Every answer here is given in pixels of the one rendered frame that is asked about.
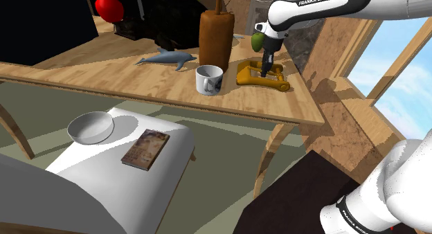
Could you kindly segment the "large black panel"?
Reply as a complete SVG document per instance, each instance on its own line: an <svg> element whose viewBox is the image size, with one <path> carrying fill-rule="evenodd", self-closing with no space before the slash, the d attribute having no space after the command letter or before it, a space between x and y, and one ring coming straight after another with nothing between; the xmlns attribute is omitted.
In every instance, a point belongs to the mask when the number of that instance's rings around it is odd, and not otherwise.
<svg viewBox="0 0 432 234"><path fill-rule="evenodd" d="M0 62L32 66L97 36L87 0L0 0Z"/></svg>

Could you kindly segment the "black rounded object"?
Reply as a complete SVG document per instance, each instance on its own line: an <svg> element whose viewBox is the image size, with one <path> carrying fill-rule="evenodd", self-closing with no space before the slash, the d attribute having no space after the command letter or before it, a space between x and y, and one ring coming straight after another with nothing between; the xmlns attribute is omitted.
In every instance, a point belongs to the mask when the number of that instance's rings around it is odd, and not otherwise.
<svg viewBox="0 0 432 234"><path fill-rule="evenodd" d="M145 14L156 32L154 42L167 51L197 48L201 14L207 8L198 0L158 0Z"/></svg>

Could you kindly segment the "white mug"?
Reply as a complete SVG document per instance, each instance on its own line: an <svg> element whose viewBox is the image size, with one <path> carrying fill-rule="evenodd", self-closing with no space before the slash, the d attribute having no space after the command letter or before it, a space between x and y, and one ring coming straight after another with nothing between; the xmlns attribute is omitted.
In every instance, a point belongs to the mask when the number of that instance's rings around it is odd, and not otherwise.
<svg viewBox="0 0 432 234"><path fill-rule="evenodd" d="M202 65L196 69L196 90L205 96L215 96L219 93L223 70L218 66Z"/></svg>

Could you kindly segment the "white bowl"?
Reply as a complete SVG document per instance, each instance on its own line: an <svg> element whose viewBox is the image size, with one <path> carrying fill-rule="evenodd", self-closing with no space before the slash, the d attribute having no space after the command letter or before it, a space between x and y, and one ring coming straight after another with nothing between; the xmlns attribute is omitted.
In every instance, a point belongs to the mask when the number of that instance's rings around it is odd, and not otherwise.
<svg viewBox="0 0 432 234"><path fill-rule="evenodd" d="M78 116L67 127L74 142L92 145L108 138L114 130L114 120L104 111L93 111Z"/></svg>

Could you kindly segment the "window with wooden frame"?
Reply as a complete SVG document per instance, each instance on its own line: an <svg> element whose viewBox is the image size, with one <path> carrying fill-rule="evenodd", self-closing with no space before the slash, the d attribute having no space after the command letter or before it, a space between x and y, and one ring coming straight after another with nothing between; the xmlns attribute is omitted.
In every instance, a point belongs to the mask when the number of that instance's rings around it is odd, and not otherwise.
<svg viewBox="0 0 432 234"><path fill-rule="evenodd" d="M363 53L346 75L361 95L378 85L426 21L383 21L368 34ZM425 137L432 129L432 37L372 105L405 138Z"/></svg>

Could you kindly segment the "tall brown vase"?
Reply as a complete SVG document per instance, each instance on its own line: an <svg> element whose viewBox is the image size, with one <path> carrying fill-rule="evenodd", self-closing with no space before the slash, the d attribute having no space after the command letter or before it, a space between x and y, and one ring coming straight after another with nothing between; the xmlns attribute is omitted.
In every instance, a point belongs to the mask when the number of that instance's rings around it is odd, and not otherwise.
<svg viewBox="0 0 432 234"><path fill-rule="evenodd" d="M218 66L226 72L231 56L235 15L222 11L222 0L215 10L201 14L199 26L199 64Z"/></svg>

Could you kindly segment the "brown book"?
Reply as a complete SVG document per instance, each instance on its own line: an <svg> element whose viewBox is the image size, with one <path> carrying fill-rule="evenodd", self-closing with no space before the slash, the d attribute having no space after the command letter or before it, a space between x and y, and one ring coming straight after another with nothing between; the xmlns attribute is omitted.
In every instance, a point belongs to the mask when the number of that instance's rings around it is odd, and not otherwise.
<svg viewBox="0 0 432 234"><path fill-rule="evenodd" d="M121 163L148 171L169 138L163 132L145 130L122 157Z"/></svg>

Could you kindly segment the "wooden table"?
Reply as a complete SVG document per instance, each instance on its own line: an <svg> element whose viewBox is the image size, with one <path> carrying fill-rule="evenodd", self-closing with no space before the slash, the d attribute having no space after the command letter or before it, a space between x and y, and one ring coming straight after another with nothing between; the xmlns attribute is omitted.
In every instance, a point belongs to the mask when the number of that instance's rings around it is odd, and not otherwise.
<svg viewBox="0 0 432 234"><path fill-rule="evenodd" d="M0 81L31 84L94 95L137 100L171 107L202 110L242 118L271 121L275 127L262 153L253 195L260 194L267 168L289 132L298 125L323 125L325 120L285 48L274 61L283 66L291 90L280 92L259 86L238 86L237 66L260 61L251 49L251 38L234 39L222 90L203 96L196 90L197 60L175 71L174 66L137 62L156 54L150 39L132 41L108 30L108 23L94 19L99 36L83 45L34 66L0 62Z"/></svg>

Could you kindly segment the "yellow hinged kitchen tool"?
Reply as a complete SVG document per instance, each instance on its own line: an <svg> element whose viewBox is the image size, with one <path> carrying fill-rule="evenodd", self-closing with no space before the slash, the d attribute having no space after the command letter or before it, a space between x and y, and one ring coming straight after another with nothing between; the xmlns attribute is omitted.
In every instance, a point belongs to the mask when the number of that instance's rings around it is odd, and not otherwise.
<svg viewBox="0 0 432 234"><path fill-rule="evenodd" d="M267 75L273 76L275 79L261 77L261 68L262 63L259 61L247 60L240 62L237 66L236 84L269 87L282 92L291 88L282 73L283 66L281 64L273 64L267 73Z"/></svg>

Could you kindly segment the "dark robot stand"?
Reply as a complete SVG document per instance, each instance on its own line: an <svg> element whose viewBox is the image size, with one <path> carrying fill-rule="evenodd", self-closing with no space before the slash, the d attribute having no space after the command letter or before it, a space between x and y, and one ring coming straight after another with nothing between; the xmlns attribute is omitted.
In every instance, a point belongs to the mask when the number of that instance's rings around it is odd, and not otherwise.
<svg viewBox="0 0 432 234"><path fill-rule="evenodd" d="M325 234L321 208L358 185L312 150L245 207L233 234Z"/></svg>

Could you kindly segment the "grey-blue dolphin figure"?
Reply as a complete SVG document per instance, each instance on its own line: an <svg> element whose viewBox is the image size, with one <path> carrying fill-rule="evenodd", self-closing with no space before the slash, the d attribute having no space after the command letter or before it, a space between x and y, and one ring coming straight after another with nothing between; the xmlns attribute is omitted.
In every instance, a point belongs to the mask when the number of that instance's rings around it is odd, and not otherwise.
<svg viewBox="0 0 432 234"><path fill-rule="evenodd" d="M167 51L164 48L158 48L160 52L158 55L154 55L149 58L141 58L136 65L144 62L150 63L161 63L161 64L177 64L176 71L180 70L186 62L193 61L197 57L192 56L189 53L182 51Z"/></svg>

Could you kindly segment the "dark box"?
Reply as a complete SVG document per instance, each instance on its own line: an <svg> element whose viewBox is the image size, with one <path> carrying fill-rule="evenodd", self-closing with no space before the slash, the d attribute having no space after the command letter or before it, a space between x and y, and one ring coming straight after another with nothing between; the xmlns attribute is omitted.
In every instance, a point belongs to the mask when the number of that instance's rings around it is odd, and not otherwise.
<svg viewBox="0 0 432 234"><path fill-rule="evenodd" d="M115 33L131 40L148 37L145 22L142 19L123 19L114 23Z"/></svg>

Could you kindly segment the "white bench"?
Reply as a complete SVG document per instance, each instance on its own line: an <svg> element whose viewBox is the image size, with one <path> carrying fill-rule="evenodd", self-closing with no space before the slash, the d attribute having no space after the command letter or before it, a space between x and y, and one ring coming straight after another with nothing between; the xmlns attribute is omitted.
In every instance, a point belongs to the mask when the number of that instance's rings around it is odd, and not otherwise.
<svg viewBox="0 0 432 234"><path fill-rule="evenodd" d="M72 143L47 170L97 199L127 234L155 234L195 148L192 131L170 121L112 108L112 134L94 145ZM169 135L148 171L121 163L146 130Z"/></svg>

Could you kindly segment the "red drop-shaped object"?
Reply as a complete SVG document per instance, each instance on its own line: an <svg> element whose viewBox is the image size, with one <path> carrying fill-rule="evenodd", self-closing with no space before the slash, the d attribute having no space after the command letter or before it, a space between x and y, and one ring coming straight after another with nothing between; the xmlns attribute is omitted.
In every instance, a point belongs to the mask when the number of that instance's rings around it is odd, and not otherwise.
<svg viewBox="0 0 432 234"><path fill-rule="evenodd" d="M96 0L95 7L106 22L116 23L123 19L124 8L119 0Z"/></svg>

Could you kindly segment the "green fruit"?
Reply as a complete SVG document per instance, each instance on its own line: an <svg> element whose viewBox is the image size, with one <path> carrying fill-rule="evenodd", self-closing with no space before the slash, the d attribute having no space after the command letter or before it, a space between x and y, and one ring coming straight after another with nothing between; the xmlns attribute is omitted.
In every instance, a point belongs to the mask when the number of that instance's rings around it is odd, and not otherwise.
<svg viewBox="0 0 432 234"><path fill-rule="evenodd" d="M251 36L251 47L255 52L260 52L263 47L265 34L264 33L254 33Z"/></svg>

